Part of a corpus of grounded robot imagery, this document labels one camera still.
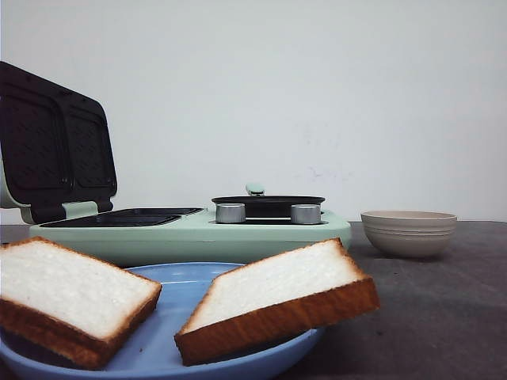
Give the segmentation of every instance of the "white bread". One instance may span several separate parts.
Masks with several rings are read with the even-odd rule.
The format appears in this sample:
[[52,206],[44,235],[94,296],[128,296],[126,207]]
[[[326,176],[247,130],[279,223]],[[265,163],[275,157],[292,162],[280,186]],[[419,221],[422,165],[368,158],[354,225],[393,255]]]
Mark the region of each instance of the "white bread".
[[0,249],[0,325],[81,367],[104,366],[162,285],[41,237]]
[[193,365],[378,307],[372,278],[336,238],[219,275],[174,340]]

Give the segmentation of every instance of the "frying pan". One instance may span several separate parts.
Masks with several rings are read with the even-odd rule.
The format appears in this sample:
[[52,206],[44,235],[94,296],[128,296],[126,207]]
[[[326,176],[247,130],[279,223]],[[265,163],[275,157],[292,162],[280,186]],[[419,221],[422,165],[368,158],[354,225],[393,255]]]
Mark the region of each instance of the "frying pan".
[[320,204],[319,196],[222,196],[213,203],[244,203],[247,218],[290,218],[293,204]]

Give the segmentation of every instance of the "gray table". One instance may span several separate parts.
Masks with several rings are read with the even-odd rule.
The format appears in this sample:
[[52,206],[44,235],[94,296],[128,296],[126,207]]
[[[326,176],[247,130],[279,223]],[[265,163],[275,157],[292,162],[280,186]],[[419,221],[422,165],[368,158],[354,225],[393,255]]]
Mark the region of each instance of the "gray table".
[[[381,308],[329,327],[277,379],[507,379],[507,223],[458,222],[430,260],[385,257],[353,224],[349,250]],[[25,237],[3,226],[2,241]],[[0,363],[0,379],[15,379]]]

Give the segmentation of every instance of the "beige bowl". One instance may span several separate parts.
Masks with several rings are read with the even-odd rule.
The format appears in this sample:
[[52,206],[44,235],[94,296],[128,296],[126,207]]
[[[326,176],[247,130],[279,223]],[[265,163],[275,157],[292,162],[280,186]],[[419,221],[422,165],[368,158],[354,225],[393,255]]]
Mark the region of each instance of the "beige bowl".
[[401,257],[430,257],[451,240],[457,217],[426,211],[361,213],[366,237],[377,249]]

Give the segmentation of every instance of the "bread crust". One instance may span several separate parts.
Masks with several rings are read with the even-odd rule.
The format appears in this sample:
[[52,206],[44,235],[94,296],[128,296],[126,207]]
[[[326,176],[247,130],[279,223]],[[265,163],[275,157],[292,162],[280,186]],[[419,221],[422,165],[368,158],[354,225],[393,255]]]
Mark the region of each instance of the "bread crust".
[[[97,260],[118,268],[116,265],[79,253],[73,249],[68,249],[42,237],[32,237],[24,241],[10,243],[7,246],[22,245],[31,241],[42,241],[52,244],[59,249],[65,249],[88,257],[91,260]],[[118,329],[104,339],[98,339],[72,325],[68,325],[64,321],[59,321],[50,315],[4,297],[0,298],[0,325],[12,333],[23,336],[70,359],[81,367],[91,370],[103,367],[139,324],[153,312],[162,290],[162,285],[156,281],[135,273],[127,271],[126,273],[152,282],[154,290],[143,304],[139,305],[139,307],[126,316]]]
[[357,281],[185,332],[191,319],[199,313],[200,307],[208,301],[213,292],[211,285],[192,316],[174,336],[183,364],[189,366],[204,363],[231,352],[294,336],[315,327],[332,325],[378,309],[379,297],[373,279],[356,266],[342,248],[339,239],[330,240],[339,245],[340,254],[345,255],[353,264],[353,270],[358,275]]

